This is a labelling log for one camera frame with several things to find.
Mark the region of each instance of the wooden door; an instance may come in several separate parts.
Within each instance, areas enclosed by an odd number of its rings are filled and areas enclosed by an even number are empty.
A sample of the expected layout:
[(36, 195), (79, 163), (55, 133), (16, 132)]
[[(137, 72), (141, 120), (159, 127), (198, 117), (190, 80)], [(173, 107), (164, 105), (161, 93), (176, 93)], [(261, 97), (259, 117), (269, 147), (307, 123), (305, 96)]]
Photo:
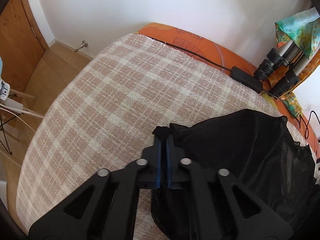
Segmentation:
[(1, 78), (13, 89), (24, 92), (43, 54), (21, 0), (10, 0), (0, 15)]

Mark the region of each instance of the orange bedsheet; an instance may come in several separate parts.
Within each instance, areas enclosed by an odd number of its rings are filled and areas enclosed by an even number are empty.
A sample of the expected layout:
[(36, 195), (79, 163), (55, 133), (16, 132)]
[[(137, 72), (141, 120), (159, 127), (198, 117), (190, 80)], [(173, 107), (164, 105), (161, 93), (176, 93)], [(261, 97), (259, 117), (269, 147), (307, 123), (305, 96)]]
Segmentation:
[[(149, 36), (157, 40), (165, 41), (170, 44), (188, 49), (192, 52), (195, 52), (203, 57), (206, 57), (207, 59), (213, 62), (216, 62), (222, 66), (225, 66), (227, 68), (232, 68), (233, 66), (237, 66), (238, 68), (241, 68), (242, 70), (246, 71), (251, 75), (253, 75), (253, 72), (257, 69), (254, 65), (252, 65), (251, 63), (249, 63), (239, 55), (231, 52), (230, 50), (212, 41), (209, 41), (203, 37), (200, 37), (196, 34), (193, 34), (172, 26), (159, 24), (159, 23), (151, 23), (143, 27), (141, 30), (137, 31), (136, 34), (143, 34), (145, 36)], [(212, 65), (209, 62), (191, 53), (187, 53), (187, 52), (185, 53), (229, 75), (228, 71), (221, 69), (215, 65)], [(263, 83), (263, 87), (266, 90), (269, 90), (271, 88), (270, 83), (268, 81), (265, 81)], [(301, 122), (301, 127), (299, 127), (298, 122), (291, 116), (287, 108), (277, 99), (275, 99), (275, 103), (279, 111), (283, 115), (288, 117), (288, 121), (291, 122), (304, 137), (305, 130), (306, 130), (304, 123)], [(307, 123), (308, 119), (305, 116), (303, 116), (303, 118)], [(311, 126), (309, 126), (308, 128), (309, 128), (309, 137), (307, 139), (307, 142), (309, 143), (313, 151), (316, 153), (317, 158), (319, 158), (320, 156), (318, 156), (317, 153), (320, 150), (320, 143), (318, 142), (318, 139), (314, 131), (312, 130)]]

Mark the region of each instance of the black power brick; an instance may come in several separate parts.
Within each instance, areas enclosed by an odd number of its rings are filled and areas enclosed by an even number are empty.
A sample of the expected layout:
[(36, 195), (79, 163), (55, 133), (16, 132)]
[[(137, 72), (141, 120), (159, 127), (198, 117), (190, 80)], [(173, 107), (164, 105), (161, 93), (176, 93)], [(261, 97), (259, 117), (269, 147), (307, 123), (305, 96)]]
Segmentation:
[(231, 68), (230, 77), (241, 84), (251, 88), (252, 90), (256, 91), (260, 94), (263, 91), (262, 82), (255, 77), (249, 75), (248, 73), (244, 72), (240, 68), (233, 66)]

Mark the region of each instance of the plaid blanket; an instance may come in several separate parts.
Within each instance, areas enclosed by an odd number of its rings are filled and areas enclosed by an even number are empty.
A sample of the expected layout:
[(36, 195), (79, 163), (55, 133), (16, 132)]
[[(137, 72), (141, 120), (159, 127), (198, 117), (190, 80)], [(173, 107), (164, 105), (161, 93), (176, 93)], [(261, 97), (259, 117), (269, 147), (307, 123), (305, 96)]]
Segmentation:
[[(58, 96), (24, 159), (17, 213), (30, 226), (100, 168), (124, 168), (152, 145), (157, 125), (192, 126), (253, 109), (281, 114), (253, 90), (219, 70), (143, 35), (104, 49)], [(307, 145), (288, 122), (292, 137)], [(135, 239), (165, 239), (142, 190)]]

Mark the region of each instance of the baseboard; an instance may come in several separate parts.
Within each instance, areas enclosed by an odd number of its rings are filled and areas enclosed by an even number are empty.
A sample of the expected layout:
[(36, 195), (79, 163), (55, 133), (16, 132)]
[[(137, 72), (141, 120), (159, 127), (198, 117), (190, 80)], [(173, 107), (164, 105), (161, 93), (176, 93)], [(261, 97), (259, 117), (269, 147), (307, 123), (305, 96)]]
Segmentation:
[(53, 44), (55, 44), (55, 43), (56, 43), (55, 39), (53, 39), (52, 41), (48, 42), (49, 48), (50, 48)]
[[(71, 50), (75, 51), (75, 48), (73, 48), (73, 47), (71, 47), (71, 46), (69, 46), (69, 45), (67, 45), (67, 44), (64, 44), (63, 42), (58, 41), (58, 40), (56, 40), (56, 39), (54, 39), (54, 40), (55, 40), (56, 43), (58, 43), (58, 44), (60, 44), (60, 45), (62, 45), (62, 46), (65, 46), (65, 47), (68, 48), (68, 49), (71, 49)], [(83, 53), (82, 51), (78, 51), (77, 53), (80, 54), (81, 56), (89, 59), (89, 60), (93, 60), (93, 57), (90, 57), (89, 55)]]

